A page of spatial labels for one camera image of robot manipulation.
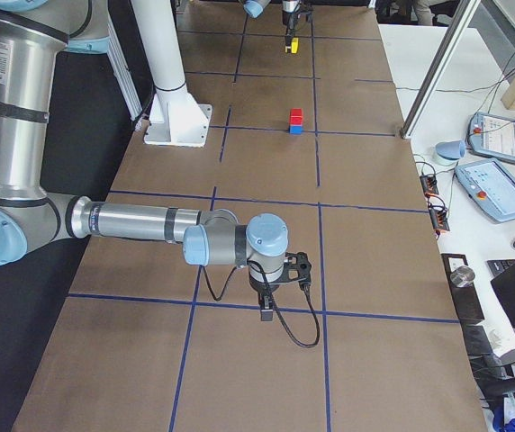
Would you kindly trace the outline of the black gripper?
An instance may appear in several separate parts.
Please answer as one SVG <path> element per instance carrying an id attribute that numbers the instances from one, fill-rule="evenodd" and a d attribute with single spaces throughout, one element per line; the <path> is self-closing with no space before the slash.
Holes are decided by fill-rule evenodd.
<path id="1" fill-rule="evenodd" d="M 285 53 L 292 53 L 292 32 L 295 30 L 299 19 L 299 11 L 288 12 L 282 11 L 282 24 L 286 28 L 285 32 Z"/>
<path id="2" fill-rule="evenodd" d="M 276 302 L 269 294 L 273 293 L 279 287 L 283 273 L 283 265 L 276 269 L 269 269 L 259 265 L 248 266 L 249 284 L 258 295 L 261 321 L 274 319 Z"/>

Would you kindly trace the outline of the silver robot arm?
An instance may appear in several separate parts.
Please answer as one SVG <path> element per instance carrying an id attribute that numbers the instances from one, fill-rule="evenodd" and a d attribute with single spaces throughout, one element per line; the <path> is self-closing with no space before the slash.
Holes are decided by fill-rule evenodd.
<path id="1" fill-rule="evenodd" d="M 270 4 L 270 0 L 242 1 L 243 9 L 251 18 L 258 18 Z M 301 1 L 283 0 L 282 24 L 285 27 L 285 52 L 296 54 L 299 50 L 299 39 L 295 36 L 295 26 L 299 20 Z"/>
<path id="2" fill-rule="evenodd" d="M 134 126 L 109 59 L 58 54 L 50 112 L 42 184 L 102 200 Z M 22 324 L 58 311 L 85 248 L 84 240 L 62 240 L 0 267 L 0 321 Z"/>

